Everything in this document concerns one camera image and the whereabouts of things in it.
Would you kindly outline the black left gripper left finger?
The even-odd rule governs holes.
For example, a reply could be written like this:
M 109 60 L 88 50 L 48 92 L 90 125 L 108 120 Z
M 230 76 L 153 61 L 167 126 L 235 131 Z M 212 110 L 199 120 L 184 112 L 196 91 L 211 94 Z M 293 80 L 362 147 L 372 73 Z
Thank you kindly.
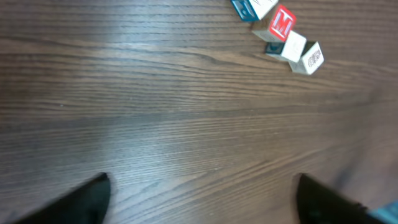
M 102 172 L 15 224 L 102 224 L 111 200 L 111 180 Z

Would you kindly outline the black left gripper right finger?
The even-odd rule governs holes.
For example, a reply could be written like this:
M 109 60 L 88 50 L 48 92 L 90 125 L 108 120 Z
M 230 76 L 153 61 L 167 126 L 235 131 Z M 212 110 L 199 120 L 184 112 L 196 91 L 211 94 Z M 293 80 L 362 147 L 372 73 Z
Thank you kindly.
M 295 209 L 300 224 L 384 224 L 370 215 L 363 204 L 304 173 L 298 177 Z

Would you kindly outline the cow picture number 2 block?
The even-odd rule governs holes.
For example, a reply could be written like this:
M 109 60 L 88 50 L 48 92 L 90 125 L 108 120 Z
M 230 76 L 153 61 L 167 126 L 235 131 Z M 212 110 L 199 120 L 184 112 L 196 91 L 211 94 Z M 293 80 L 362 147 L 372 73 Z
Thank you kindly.
M 325 61 L 319 42 L 307 41 L 298 62 L 289 62 L 294 73 L 312 75 Z

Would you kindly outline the red Q wooden block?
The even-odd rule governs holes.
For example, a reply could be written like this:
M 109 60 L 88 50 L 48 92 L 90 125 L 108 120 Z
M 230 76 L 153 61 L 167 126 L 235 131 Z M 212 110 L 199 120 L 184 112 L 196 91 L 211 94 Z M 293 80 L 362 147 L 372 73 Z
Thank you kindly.
M 265 54 L 282 61 L 298 62 L 306 43 L 304 36 L 292 30 L 285 42 L 269 42 Z

